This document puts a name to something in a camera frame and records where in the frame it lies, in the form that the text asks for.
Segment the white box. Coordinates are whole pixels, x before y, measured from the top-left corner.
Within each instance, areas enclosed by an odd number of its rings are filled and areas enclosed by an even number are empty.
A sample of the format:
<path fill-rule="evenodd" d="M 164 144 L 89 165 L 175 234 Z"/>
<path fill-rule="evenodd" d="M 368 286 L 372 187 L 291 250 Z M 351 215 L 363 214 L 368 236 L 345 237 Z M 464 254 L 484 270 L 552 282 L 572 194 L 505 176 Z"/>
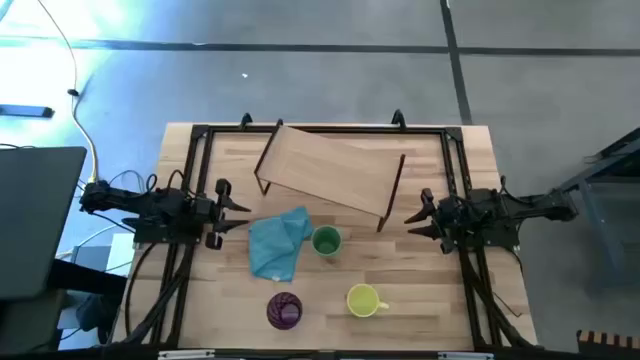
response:
<path fill-rule="evenodd" d="M 127 277 L 135 255 L 134 235 L 131 233 L 116 233 L 113 235 L 106 272 Z"/>

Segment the green plastic cup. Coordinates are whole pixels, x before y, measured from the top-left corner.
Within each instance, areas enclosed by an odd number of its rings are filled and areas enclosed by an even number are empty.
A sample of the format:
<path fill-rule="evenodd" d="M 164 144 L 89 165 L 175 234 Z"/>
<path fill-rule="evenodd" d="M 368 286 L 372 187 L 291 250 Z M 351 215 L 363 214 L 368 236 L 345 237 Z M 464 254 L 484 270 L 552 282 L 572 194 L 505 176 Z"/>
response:
<path fill-rule="evenodd" d="M 323 225 L 314 229 L 311 235 L 313 250 L 320 256 L 336 256 L 342 247 L 342 234 L 334 226 Z"/>

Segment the grey desk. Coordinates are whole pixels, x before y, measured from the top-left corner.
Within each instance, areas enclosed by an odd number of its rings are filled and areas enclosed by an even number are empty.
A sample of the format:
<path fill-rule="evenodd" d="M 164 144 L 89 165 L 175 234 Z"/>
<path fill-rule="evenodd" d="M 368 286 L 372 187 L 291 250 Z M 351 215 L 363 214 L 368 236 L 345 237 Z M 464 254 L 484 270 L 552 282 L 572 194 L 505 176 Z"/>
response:
<path fill-rule="evenodd" d="M 0 149 L 0 301 L 47 286 L 87 150 Z"/>

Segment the black chair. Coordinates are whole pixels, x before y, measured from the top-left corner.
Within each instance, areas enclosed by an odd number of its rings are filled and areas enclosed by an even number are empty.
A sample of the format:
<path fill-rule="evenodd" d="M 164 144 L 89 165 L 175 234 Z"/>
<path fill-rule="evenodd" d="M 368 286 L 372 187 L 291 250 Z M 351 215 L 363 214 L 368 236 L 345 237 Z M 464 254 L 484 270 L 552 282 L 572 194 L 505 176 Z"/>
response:
<path fill-rule="evenodd" d="M 112 335 L 114 321 L 121 305 L 127 278 L 56 259 L 47 285 L 54 289 L 86 293 L 74 305 L 78 327 L 85 332 L 96 329 L 100 344 L 106 344 Z"/>

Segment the flat black floor object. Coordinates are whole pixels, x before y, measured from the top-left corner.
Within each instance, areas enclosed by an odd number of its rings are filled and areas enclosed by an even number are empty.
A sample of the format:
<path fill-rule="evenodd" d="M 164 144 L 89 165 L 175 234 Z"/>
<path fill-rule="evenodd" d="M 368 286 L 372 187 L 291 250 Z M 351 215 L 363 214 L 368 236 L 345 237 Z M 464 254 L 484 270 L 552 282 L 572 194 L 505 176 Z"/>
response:
<path fill-rule="evenodd" d="M 15 117 L 52 118 L 54 110 L 46 106 L 0 104 L 0 115 Z"/>

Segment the striped orange black object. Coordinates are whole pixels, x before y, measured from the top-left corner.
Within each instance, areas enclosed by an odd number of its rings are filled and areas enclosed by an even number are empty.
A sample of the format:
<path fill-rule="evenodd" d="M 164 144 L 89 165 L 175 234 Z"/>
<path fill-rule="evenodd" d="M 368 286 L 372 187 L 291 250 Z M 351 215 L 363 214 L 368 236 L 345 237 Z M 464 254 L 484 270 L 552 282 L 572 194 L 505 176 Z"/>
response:
<path fill-rule="evenodd" d="M 578 330 L 576 339 L 578 351 L 583 355 L 613 360 L 640 360 L 640 337 Z"/>

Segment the tall purple ribbed cup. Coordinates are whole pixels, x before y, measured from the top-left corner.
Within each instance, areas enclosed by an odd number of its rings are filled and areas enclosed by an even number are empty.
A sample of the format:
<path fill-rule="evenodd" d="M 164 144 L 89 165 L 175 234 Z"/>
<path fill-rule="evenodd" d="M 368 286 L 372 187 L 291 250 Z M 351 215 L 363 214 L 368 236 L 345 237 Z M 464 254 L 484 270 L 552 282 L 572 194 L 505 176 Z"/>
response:
<path fill-rule="evenodd" d="M 280 292 L 268 302 L 266 316 L 268 322 L 276 329 L 289 330 L 294 328 L 303 315 L 301 300 L 290 292 Z"/>

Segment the wooden shelf with black legs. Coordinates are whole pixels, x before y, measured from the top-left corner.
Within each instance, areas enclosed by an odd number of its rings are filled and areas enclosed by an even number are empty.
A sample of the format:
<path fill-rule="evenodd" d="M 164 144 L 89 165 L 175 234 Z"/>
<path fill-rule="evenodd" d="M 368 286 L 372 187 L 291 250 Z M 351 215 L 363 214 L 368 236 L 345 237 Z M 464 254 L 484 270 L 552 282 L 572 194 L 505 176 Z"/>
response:
<path fill-rule="evenodd" d="M 339 140 L 278 123 L 255 166 L 263 195 L 275 184 L 389 219 L 406 155 L 378 155 Z"/>

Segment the black metal table frame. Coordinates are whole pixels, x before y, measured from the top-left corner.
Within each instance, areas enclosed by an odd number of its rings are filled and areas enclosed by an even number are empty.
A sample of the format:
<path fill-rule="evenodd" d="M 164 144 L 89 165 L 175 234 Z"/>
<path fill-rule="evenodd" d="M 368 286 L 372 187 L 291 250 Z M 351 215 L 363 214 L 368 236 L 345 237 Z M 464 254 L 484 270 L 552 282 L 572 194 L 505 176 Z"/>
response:
<path fill-rule="evenodd" d="M 472 337 L 459 261 L 439 245 L 410 234 L 404 221 L 420 207 L 419 194 L 448 192 L 441 143 L 421 125 L 407 131 L 388 126 L 323 125 L 323 135 L 378 155 L 406 155 L 396 199 L 384 228 L 363 212 L 272 186 L 263 195 L 255 165 L 271 128 L 257 124 L 242 133 L 219 125 L 207 180 L 232 183 L 232 198 L 250 212 L 239 219 L 276 216 L 298 206 L 314 225 L 330 224 L 345 234 L 333 258 L 317 255 L 309 244 L 300 252 L 291 282 L 259 279 L 250 273 L 245 227 L 226 234 L 220 250 L 198 246 L 178 344 L 182 348 L 318 350 L 469 350 Z M 371 285 L 390 308 L 359 318 L 346 304 L 349 289 Z M 302 302 L 303 315 L 292 329 L 267 320 L 269 300 L 290 292 Z"/>

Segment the teal blue cloth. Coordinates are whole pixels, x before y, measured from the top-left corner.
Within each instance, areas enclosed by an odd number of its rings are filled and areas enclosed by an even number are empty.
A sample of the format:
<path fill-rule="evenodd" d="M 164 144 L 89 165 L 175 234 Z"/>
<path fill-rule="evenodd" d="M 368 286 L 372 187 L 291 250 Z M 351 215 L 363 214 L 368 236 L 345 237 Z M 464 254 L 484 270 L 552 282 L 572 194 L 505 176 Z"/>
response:
<path fill-rule="evenodd" d="M 304 206 L 255 221 L 248 231 L 251 274 L 275 282 L 291 282 L 302 243 L 313 230 Z"/>

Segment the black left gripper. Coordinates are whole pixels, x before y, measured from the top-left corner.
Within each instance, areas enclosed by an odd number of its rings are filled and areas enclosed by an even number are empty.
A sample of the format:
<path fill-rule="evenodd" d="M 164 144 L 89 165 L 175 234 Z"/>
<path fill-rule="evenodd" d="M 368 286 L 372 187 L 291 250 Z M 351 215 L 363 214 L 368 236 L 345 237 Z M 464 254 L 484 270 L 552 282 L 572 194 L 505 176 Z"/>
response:
<path fill-rule="evenodd" d="M 216 180 L 215 193 L 218 195 L 217 204 L 221 208 L 233 211 L 250 212 L 249 208 L 235 203 L 231 199 L 232 185 L 225 178 Z M 223 244 L 222 235 L 239 226 L 248 224 L 248 220 L 220 220 L 217 221 L 218 210 L 214 200 L 206 197 L 195 197 L 192 201 L 192 222 L 199 226 L 209 224 L 211 232 L 206 234 L 205 246 L 209 249 L 220 250 Z"/>

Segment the yellow mug with handle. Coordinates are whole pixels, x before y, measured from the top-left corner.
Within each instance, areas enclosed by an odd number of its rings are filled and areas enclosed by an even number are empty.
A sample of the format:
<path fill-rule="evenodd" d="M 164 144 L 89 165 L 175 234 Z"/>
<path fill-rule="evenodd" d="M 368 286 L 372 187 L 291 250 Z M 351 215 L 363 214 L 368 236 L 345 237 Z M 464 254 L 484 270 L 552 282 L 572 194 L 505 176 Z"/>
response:
<path fill-rule="evenodd" d="M 346 295 L 349 312 L 359 318 L 375 315 L 380 309 L 387 310 L 390 306 L 381 301 L 375 288 L 368 284 L 352 286 Z"/>

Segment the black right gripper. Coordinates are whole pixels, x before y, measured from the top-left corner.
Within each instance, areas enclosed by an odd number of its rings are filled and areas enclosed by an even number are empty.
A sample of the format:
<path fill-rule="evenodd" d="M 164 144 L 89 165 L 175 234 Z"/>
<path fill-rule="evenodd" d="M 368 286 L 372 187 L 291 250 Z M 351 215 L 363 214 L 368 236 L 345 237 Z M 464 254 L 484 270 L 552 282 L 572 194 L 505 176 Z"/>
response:
<path fill-rule="evenodd" d="M 430 188 L 423 188 L 420 192 L 420 210 L 406 219 L 405 224 L 412 224 L 426 220 L 435 212 L 434 196 Z M 470 201 L 458 195 L 451 195 L 438 201 L 436 212 L 430 225 L 412 228 L 410 234 L 421 235 L 440 241 L 443 254 L 449 254 L 456 249 L 454 241 L 461 238 L 461 227 L 468 217 Z"/>

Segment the blue-grey metal table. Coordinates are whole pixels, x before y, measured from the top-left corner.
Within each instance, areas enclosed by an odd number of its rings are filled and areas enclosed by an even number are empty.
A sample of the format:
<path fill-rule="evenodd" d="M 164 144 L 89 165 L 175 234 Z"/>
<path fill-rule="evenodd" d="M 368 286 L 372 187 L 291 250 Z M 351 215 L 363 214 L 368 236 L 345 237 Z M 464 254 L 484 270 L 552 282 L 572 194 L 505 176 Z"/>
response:
<path fill-rule="evenodd" d="M 602 251 L 592 287 L 640 287 L 640 126 L 584 163 L 560 189 L 580 195 Z"/>

